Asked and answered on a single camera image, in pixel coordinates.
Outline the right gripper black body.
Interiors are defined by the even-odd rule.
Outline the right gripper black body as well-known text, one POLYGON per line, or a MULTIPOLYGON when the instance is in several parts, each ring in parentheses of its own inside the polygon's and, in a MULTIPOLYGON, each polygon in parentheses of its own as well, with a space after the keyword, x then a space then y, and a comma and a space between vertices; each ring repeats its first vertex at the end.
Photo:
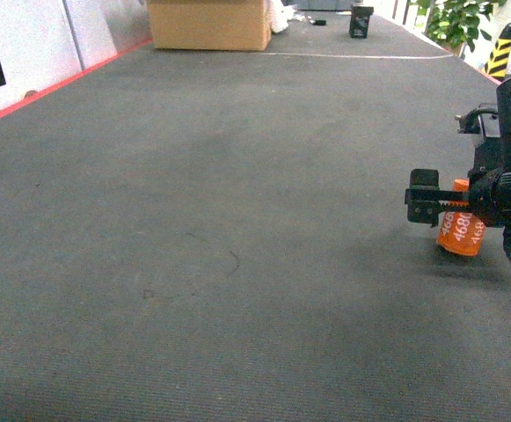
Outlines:
POLYGON ((511 227, 511 143, 501 139, 495 114, 479 115, 473 130, 469 205, 486 226, 511 227))

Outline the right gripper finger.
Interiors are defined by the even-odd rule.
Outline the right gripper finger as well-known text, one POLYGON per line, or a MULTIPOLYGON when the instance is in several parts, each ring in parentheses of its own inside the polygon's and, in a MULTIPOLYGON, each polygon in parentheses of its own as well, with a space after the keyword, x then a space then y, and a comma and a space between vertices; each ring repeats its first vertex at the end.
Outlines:
POLYGON ((439 186, 439 172, 433 169, 413 169, 405 190, 407 221, 436 227, 439 214, 470 213, 468 192, 445 191, 439 186))

